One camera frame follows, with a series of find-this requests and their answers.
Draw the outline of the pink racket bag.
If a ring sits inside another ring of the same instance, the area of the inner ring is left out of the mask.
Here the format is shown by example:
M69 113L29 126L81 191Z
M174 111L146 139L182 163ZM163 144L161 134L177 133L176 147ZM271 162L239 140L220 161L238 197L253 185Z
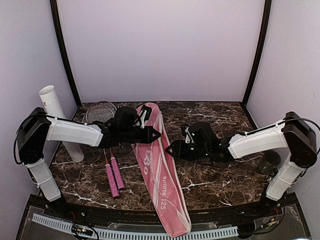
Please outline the pink racket bag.
M155 103L148 126L161 133L151 144L138 143L133 150L155 211L162 216L161 224L170 237L189 234L192 229L186 201L178 178L175 160L166 153L170 145L162 112Z

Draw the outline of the white pink badminton racket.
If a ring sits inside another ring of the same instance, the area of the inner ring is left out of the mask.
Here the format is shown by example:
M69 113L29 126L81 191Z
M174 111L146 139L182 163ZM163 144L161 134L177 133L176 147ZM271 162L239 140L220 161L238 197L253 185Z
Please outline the white pink badminton racket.
M84 118L87 123L93 123L94 121L105 123L115 116L116 110L117 108L113 103L108 101L98 101L93 103L88 108ZM111 148L109 149L109 153L117 188L118 190L123 190L125 189L125 185L121 176L117 160Z

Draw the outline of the red badminton racket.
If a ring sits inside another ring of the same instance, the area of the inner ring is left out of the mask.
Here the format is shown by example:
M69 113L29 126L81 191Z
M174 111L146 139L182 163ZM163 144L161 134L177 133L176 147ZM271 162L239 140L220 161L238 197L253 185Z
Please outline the red badminton racket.
M113 103L108 101L98 101L93 103L88 108L84 118L87 123L93 123L93 122L105 123L111 118L113 118L115 113L116 113L116 107ZM111 165L109 164L105 148L103 149L103 153L105 158L105 170L108 178L111 195L113 198L118 198L120 194L118 192L115 177L114 177Z

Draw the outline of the white shuttlecock tube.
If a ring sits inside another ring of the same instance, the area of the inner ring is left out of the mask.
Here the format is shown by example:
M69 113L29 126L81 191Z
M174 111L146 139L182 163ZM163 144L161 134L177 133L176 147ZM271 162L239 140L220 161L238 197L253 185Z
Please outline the white shuttlecock tube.
M73 126L70 122L66 122L65 120L58 120L65 119L66 116L59 101L55 87L53 85L47 85L43 87L38 92L38 94L43 103L46 113L50 116L57 117L57 120L53 121L53 135L51 136L50 140L62 140L62 143L64 144L72 161L74 163L80 163L84 160L85 156L79 144L66 141L70 139L70 136L68 134L73 129Z

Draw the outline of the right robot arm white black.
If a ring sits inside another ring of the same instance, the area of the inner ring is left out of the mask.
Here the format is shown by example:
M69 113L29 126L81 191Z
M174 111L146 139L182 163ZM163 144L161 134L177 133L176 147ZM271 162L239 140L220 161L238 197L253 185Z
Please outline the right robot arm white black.
M271 125L225 138L218 138L206 122L184 124L181 131L185 139L173 141L165 151L174 158L191 161L208 158L212 163L227 163L255 153L287 148L287 159L266 187L265 198L255 205L255 213L266 217L274 210L274 202L317 162L320 148L310 123L310 119L290 111Z

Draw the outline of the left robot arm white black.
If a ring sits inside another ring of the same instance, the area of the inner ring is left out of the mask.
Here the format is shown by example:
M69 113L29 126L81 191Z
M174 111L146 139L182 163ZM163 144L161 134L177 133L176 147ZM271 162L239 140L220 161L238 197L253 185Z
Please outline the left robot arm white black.
M44 160L46 142L58 141L88 145L100 149L116 147L122 143L151 144L161 137L153 126L145 125L143 116L150 117L152 109L142 107L138 114L132 107L116 110L107 122L77 122L48 115L37 107L18 127L13 142L13 158L18 165L28 168L34 183L42 191L51 210L60 218L67 218L70 206L62 199L62 193Z

